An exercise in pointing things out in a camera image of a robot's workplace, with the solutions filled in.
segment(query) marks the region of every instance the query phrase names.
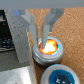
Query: orange object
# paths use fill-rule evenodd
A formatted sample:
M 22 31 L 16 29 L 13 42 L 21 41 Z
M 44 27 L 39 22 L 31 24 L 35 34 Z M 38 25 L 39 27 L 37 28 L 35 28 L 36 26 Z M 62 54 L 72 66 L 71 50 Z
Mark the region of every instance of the orange object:
M 44 49 L 41 48 L 41 42 L 39 44 L 39 51 L 45 55 L 52 55 L 57 51 L 57 49 L 58 49 L 58 44 L 56 41 L 52 39 L 47 40 L 47 43 Z

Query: brown wooden surface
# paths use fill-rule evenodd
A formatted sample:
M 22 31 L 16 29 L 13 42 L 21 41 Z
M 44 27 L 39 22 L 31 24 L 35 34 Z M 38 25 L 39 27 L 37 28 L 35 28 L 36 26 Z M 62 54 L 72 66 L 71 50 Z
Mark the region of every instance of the brown wooden surface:
M 41 25 L 43 16 L 50 9 L 29 9 L 29 12 L 36 17 L 38 25 L 38 37 L 41 36 Z M 73 69 L 81 84 L 84 84 L 84 8 L 65 8 L 63 16 L 55 23 L 50 36 L 58 38 L 64 45 L 63 65 Z M 33 41 L 29 34 L 31 47 Z M 44 69 L 35 65 L 37 82 L 40 84 Z

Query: gray surface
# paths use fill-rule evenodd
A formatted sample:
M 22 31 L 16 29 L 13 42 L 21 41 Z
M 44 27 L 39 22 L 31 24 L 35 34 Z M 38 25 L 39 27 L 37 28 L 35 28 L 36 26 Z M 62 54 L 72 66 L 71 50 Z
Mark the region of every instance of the gray surface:
M 84 7 L 84 0 L 0 0 L 0 9 Z
M 32 84 L 30 66 L 0 72 L 0 84 Z
M 5 14 L 19 63 L 27 62 L 29 61 L 27 30 L 25 26 L 13 16 L 11 10 L 5 10 Z
M 19 63 L 15 51 L 0 53 L 0 71 L 6 71 L 25 66 L 29 66 L 29 62 Z

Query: speckled countertop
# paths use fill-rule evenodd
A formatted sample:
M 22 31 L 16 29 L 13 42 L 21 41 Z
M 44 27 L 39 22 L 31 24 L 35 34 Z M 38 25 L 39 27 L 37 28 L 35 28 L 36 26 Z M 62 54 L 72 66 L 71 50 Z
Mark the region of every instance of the speckled countertop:
M 43 16 L 50 9 L 29 9 L 36 17 L 38 25 L 38 37 L 41 36 Z M 64 55 L 61 64 L 72 68 L 78 75 L 81 84 L 84 84 L 84 8 L 65 8 L 62 17 L 55 23 L 50 36 L 58 38 L 64 45 Z M 33 41 L 29 34 L 30 45 Z M 37 82 L 45 69 L 35 64 Z

